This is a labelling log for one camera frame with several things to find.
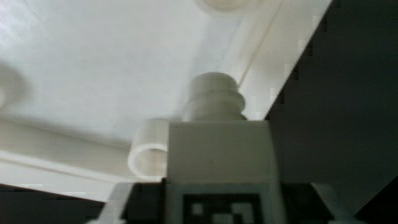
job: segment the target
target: white ledge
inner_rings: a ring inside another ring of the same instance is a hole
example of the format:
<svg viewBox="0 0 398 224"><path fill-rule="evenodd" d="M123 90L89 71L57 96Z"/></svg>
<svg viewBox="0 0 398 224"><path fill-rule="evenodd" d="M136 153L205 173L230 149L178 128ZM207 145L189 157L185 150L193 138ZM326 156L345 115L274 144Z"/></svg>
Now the white ledge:
<svg viewBox="0 0 398 224"><path fill-rule="evenodd" d="M111 186L139 180L127 158L129 149L0 121L2 183L29 184L33 188L40 186L43 191L66 195L68 192L86 192L77 196L104 201Z"/></svg>

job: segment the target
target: dark background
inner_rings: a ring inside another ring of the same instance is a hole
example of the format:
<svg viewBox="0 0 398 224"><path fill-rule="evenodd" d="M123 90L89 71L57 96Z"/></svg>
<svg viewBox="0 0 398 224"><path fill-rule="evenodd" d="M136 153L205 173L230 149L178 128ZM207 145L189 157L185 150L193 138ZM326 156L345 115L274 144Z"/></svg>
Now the dark background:
<svg viewBox="0 0 398 224"><path fill-rule="evenodd" d="M356 211L398 173L398 1L336 0L269 114L285 182ZM2 224L82 224L104 203L0 187Z"/></svg>

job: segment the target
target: white cylindrical post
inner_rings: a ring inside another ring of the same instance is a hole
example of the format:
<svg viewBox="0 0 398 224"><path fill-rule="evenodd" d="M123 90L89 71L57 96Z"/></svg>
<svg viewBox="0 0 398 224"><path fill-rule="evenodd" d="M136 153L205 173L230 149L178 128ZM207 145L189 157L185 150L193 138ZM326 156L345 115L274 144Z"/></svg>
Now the white cylindrical post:
<svg viewBox="0 0 398 224"><path fill-rule="evenodd" d="M200 75L191 84L184 121L246 120L246 99L230 75L219 72Z"/></svg>

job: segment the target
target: black surface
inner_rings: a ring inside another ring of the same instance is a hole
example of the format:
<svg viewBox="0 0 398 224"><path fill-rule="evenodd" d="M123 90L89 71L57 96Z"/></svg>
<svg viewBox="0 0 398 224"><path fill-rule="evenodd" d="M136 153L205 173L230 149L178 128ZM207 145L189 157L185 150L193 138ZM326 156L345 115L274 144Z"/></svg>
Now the black surface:
<svg viewBox="0 0 398 224"><path fill-rule="evenodd" d="M166 181L137 183L121 219L127 224L164 224Z"/></svg>
<svg viewBox="0 0 398 224"><path fill-rule="evenodd" d="M283 184L290 224L328 224L335 219L312 184Z"/></svg>
<svg viewBox="0 0 398 224"><path fill-rule="evenodd" d="M0 185L2 224L84 224L104 203Z"/></svg>
<svg viewBox="0 0 398 224"><path fill-rule="evenodd" d="M285 182L356 211L398 170L398 1L336 1L320 28L269 119Z"/></svg>
<svg viewBox="0 0 398 224"><path fill-rule="evenodd" d="M358 218L365 220L368 224L398 223L398 177L363 207Z"/></svg>

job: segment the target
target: white plastic tube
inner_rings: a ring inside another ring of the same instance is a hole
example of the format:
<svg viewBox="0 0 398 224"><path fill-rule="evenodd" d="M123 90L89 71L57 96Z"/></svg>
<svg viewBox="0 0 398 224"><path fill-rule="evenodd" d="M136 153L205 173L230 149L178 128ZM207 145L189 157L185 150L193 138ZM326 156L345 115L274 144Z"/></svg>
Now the white plastic tube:
<svg viewBox="0 0 398 224"><path fill-rule="evenodd" d="M169 120L152 119L134 137L129 167L137 177L159 181L168 169Z"/></svg>

